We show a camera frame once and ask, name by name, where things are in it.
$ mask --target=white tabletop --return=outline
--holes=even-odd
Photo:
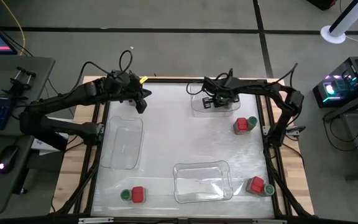
[[[260,126],[240,136],[233,131],[236,118],[257,117],[255,96],[240,95],[241,107],[233,116],[195,118],[185,87],[179,83],[146,83],[144,88],[153,94],[146,98],[144,114],[138,114],[125,102],[110,104],[108,121],[113,116],[142,118],[142,149],[135,169],[99,167],[93,217],[273,217],[271,197],[255,196],[245,190],[247,180],[253,176],[268,181]],[[112,150],[113,139],[107,125],[102,156]],[[221,160],[230,166],[232,199],[195,203],[178,203],[174,199],[175,164]],[[121,191],[136,186],[147,189],[146,201],[122,201]]]

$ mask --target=green cap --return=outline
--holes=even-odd
[[[128,190],[128,189],[124,189],[121,194],[120,194],[120,197],[122,200],[132,200],[132,197],[131,197],[131,191]]]
[[[249,124],[249,125],[255,127],[257,123],[258,123],[258,119],[256,119],[256,117],[250,116],[250,117],[248,118],[248,124]]]
[[[265,195],[273,195],[274,194],[274,187],[271,184],[265,184],[264,193]]]

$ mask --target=plastic tray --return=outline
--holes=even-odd
[[[229,200],[233,196],[230,168],[225,161],[176,164],[173,178],[179,203]]]
[[[109,139],[101,166],[112,169],[133,169],[142,146],[143,121],[140,118],[113,116],[109,120]]]
[[[201,90],[202,84],[192,83],[189,85],[190,93],[197,93]],[[205,109],[203,98],[210,97],[205,92],[200,92],[197,95],[191,96],[191,108],[193,109],[193,116],[197,118],[216,118],[224,116],[232,116],[236,110],[241,106],[240,101],[233,103],[231,106],[212,107]]]

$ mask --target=computer mouse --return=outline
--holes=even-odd
[[[16,154],[19,147],[15,145],[7,146],[0,154],[0,173],[7,174],[15,166]]]

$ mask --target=red block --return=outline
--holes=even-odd
[[[264,191],[264,180],[259,177],[249,179],[246,190],[252,194],[261,194]]]
[[[248,129],[248,121],[246,118],[237,118],[237,121],[234,123],[234,133],[235,134],[244,134]]]
[[[132,188],[132,202],[142,203],[145,201],[146,191],[144,187],[134,187]]]

